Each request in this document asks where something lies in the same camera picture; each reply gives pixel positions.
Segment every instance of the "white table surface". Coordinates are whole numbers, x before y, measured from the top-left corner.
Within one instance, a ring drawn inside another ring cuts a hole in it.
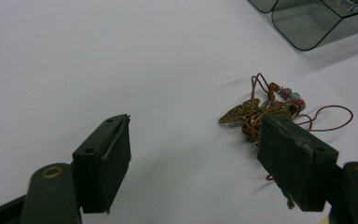
[[[339,165],[358,161],[358,35],[296,51],[243,0],[0,1],[0,205],[128,113],[130,169],[111,214],[84,223],[317,223],[329,205],[289,210],[241,129],[217,123],[259,72],[305,113],[350,108],[349,126],[316,135]],[[347,117],[325,111],[315,128]]]

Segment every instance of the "bead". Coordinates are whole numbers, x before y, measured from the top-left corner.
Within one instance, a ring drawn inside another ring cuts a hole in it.
[[[294,100],[300,99],[300,98],[301,98],[301,96],[300,96],[300,94],[298,94],[297,92],[293,92],[293,93],[290,94],[290,96],[289,96],[289,100],[290,100],[290,101],[294,101]]]
[[[292,104],[298,106],[300,108],[300,111],[303,111],[305,109],[305,102],[303,99],[295,99]]]
[[[290,94],[292,94],[292,90],[289,88],[284,88],[279,92],[279,94],[283,99],[287,99],[289,98]]]

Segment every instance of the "green bead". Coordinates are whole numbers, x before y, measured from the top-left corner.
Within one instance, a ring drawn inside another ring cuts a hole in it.
[[[300,98],[301,98],[300,94],[298,94],[297,92],[292,92],[292,94],[290,94],[289,96],[289,101],[294,101]]]

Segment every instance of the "transparent plastic bin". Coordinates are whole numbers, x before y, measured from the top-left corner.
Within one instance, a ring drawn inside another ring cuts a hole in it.
[[[277,1],[278,0],[249,0],[249,2],[251,2],[255,8],[262,13],[271,12]]]
[[[278,0],[272,22],[299,50],[358,34],[358,0]]]

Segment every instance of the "pink bead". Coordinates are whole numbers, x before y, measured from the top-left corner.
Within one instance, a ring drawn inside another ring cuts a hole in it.
[[[292,101],[293,105],[296,105],[300,108],[300,111],[303,111],[305,109],[305,102],[303,99],[295,99]]]
[[[292,94],[292,90],[290,90],[289,88],[284,88],[279,92],[279,94],[283,99],[287,99],[289,98],[290,94]]]

